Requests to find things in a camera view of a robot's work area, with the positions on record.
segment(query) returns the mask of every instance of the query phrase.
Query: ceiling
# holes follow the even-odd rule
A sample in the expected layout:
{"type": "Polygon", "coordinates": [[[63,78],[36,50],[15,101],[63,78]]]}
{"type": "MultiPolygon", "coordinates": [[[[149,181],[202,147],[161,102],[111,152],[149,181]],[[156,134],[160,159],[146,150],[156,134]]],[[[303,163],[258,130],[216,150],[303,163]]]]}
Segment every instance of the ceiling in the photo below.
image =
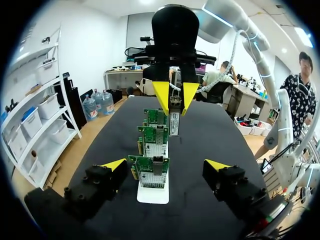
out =
{"type": "MultiPolygon", "coordinates": [[[[200,9],[207,0],[144,0],[149,4],[141,4],[140,0],[74,0],[79,3],[102,11],[113,17],[131,14],[155,12],[166,4],[181,4],[190,8],[200,9]]],[[[253,22],[264,33],[270,42],[270,51],[278,56],[294,73],[299,71],[298,55],[306,51],[315,59],[312,48],[301,42],[292,26],[299,26],[299,22],[284,8],[278,8],[278,0],[235,0],[250,16],[253,22]]]]}

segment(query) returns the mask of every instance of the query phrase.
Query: water bottle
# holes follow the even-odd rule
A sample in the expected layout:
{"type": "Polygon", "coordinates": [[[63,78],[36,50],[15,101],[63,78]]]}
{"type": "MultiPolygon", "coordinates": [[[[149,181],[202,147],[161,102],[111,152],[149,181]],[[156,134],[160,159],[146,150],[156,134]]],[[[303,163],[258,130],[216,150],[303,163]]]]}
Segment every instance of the water bottle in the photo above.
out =
{"type": "Polygon", "coordinates": [[[104,115],[110,115],[115,112],[114,100],[112,94],[103,90],[102,100],[101,100],[101,110],[104,115]]]}
{"type": "Polygon", "coordinates": [[[82,103],[84,115],[87,121],[92,121],[97,118],[98,111],[96,100],[90,98],[89,95],[85,95],[85,100],[82,103]]]}
{"type": "Polygon", "coordinates": [[[98,112],[101,112],[101,100],[102,100],[102,94],[101,92],[98,92],[97,89],[94,90],[94,93],[92,93],[91,98],[95,100],[96,109],[98,112]]]}

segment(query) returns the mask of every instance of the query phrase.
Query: floral shirt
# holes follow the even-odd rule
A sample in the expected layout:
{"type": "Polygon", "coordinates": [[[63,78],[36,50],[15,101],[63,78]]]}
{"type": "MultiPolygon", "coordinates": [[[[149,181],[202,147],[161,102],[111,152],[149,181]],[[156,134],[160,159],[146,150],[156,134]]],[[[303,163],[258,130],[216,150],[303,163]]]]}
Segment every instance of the floral shirt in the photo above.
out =
{"type": "Polygon", "coordinates": [[[316,96],[310,82],[304,85],[308,89],[308,94],[300,90],[299,83],[304,84],[301,74],[292,74],[286,78],[280,87],[281,89],[286,89],[289,95],[294,139],[300,136],[308,113],[311,113],[312,116],[315,114],[317,105],[316,96]]]}

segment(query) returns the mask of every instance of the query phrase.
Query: black table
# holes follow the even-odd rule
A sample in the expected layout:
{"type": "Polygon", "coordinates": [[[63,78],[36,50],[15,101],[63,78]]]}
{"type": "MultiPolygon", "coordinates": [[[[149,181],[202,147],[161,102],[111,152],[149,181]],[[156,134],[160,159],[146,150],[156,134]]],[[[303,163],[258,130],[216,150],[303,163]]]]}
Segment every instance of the black table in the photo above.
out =
{"type": "MultiPolygon", "coordinates": [[[[138,125],[144,108],[156,109],[155,97],[132,97],[97,135],[75,171],[77,184],[92,164],[106,164],[138,155],[138,125]]],[[[219,105],[191,103],[181,118],[179,136],[169,138],[169,203],[137,201],[138,181],[131,173],[113,201],[85,224],[109,238],[120,240],[235,240],[245,226],[224,202],[218,202],[202,177],[204,159],[238,165],[257,186],[265,182],[254,156],[237,127],[219,105]]]]}

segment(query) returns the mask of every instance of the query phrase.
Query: white robotic arm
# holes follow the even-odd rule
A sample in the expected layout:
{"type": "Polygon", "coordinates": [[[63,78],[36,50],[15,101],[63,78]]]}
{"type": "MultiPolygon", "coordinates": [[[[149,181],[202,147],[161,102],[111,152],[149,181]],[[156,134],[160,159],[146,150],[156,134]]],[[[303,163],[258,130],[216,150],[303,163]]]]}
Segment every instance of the white robotic arm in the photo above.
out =
{"type": "MultiPolygon", "coordinates": [[[[275,155],[281,153],[281,157],[272,163],[272,168],[264,175],[268,191],[273,191],[280,186],[282,189],[287,189],[289,193],[296,187],[316,187],[320,179],[320,164],[307,164],[300,161],[303,149],[316,124],[312,124],[309,135],[295,151],[286,149],[294,141],[290,100],[285,89],[276,89],[273,74],[262,53],[270,48],[266,37],[234,0],[208,0],[201,10],[193,11],[199,18],[198,35],[204,40],[218,43],[230,29],[234,29],[245,37],[243,46],[255,61],[268,93],[269,102],[273,109],[280,109],[277,120],[279,139],[275,155]]],[[[317,107],[314,121],[318,120],[319,114],[320,110],[317,107]]]]}

